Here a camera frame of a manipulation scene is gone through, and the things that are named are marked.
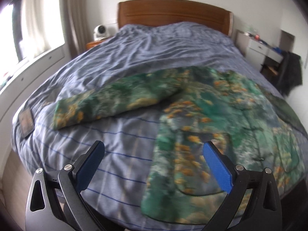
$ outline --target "white desk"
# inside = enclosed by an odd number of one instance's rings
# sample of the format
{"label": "white desk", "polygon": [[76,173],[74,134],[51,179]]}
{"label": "white desk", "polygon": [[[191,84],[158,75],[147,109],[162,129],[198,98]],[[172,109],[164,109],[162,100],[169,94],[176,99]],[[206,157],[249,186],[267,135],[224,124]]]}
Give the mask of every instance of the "white desk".
{"label": "white desk", "polygon": [[283,59],[282,55],[273,51],[270,47],[243,33],[238,33],[235,46],[240,50],[246,60],[258,71],[261,71],[266,56],[278,63]]}

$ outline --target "bed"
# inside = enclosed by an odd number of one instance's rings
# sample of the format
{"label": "bed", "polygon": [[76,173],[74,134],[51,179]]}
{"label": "bed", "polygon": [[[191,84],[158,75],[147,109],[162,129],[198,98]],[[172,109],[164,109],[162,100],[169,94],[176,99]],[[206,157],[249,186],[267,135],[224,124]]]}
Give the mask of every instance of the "bed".
{"label": "bed", "polygon": [[[120,78],[192,65],[221,72],[233,70],[281,97],[228,37],[232,18],[232,13],[222,8],[186,0],[119,3],[119,32],[60,69],[21,106],[13,119],[13,150],[33,174],[39,167],[61,169],[84,154],[95,140],[101,140],[106,156],[88,189],[82,192],[91,207],[130,230],[201,230],[203,225],[155,221],[140,210],[164,105],[60,130],[53,130],[53,114],[57,101]],[[27,107],[31,108],[35,130],[24,139],[18,114]],[[295,129],[293,133],[307,166],[307,138]]]}

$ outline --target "blue bedspread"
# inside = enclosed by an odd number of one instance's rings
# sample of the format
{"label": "blue bedspread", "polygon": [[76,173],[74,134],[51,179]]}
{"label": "blue bedspread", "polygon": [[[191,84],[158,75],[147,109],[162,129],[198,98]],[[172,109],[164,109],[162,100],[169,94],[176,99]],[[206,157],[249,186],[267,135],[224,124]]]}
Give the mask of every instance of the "blue bedspread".
{"label": "blue bedspread", "polygon": [[[126,25],[115,37],[68,63],[30,96],[20,110],[31,108],[35,130],[23,139],[15,117],[12,147],[33,174],[38,167],[61,169],[101,140],[106,156],[88,189],[82,192],[87,203],[130,230],[201,230],[202,226],[167,224],[141,214],[161,105],[59,131],[52,129],[55,101],[125,76],[191,65],[234,70],[280,96],[220,32],[188,22],[157,28]],[[297,131],[295,134],[307,153],[307,139]]]}

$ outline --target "bed sheet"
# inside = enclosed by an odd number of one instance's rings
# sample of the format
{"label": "bed sheet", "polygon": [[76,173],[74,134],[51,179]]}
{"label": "bed sheet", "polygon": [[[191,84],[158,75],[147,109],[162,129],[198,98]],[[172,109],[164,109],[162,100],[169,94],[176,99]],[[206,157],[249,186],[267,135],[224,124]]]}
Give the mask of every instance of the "bed sheet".
{"label": "bed sheet", "polygon": [[[130,230],[201,230],[200,225],[167,224],[141,214],[163,105],[153,105],[92,123],[54,131],[56,101],[98,88],[119,78],[184,66],[233,70],[276,96],[277,90],[248,64],[231,39],[206,26],[182,22],[157,28],[126,25],[113,38],[77,57],[38,88],[19,109],[30,107],[35,130],[21,135],[18,112],[12,147],[28,171],[58,170],[73,163],[96,141],[106,155],[82,197],[99,213]],[[295,131],[308,164],[308,142]]]}

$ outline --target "nightstand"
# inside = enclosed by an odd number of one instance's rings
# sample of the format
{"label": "nightstand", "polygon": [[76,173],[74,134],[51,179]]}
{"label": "nightstand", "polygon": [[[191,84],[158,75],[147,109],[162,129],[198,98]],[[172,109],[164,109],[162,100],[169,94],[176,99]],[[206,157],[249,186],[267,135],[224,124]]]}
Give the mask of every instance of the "nightstand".
{"label": "nightstand", "polygon": [[273,51],[271,47],[266,46],[243,33],[238,33],[235,45],[246,58],[248,63],[258,71],[261,71],[266,57],[269,57],[278,63],[283,59],[283,56]]}
{"label": "nightstand", "polygon": [[86,49],[89,50],[89,49],[91,49],[91,48],[97,46],[98,44],[101,44],[102,42],[107,41],[108,39],[110,39],[110,37],[105,38],[105,39],[103,39],[103,40],[99,40],[99,41],[92,41],[92,42],[89,42],[89,43],[87,43],[87,45],[86,45]]}

